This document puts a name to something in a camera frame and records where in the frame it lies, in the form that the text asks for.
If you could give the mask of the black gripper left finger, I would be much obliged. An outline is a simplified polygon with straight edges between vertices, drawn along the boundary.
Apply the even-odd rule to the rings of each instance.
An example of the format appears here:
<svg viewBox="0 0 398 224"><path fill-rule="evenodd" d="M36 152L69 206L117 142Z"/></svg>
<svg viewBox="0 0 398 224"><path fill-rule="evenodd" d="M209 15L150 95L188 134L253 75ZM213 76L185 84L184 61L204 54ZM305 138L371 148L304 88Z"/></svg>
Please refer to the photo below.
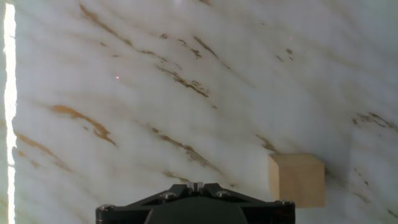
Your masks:
<svg viewBox="0 0 398 224"><path fill-rule="evenodd" d="M126 206L100 205L96 211L96 224L115 224L126 221L144 223L154 208L186 198L195 191L195 183L173 184L171 188Z"/></svg>

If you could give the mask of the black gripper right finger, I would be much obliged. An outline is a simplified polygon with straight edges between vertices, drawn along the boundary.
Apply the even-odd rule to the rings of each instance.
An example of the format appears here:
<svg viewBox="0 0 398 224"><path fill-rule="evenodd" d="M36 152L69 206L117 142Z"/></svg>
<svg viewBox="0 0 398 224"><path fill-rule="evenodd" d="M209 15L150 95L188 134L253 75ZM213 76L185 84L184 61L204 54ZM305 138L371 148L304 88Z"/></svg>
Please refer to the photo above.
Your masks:
<svg viewBox="0 0 398 224"><path fill-rule="evenodd" d="M294 224L295 203L291 200L265 202L226 188L220 184L194 183L195 204L201 212L211 216L214 223L274 223Z"/></svg>

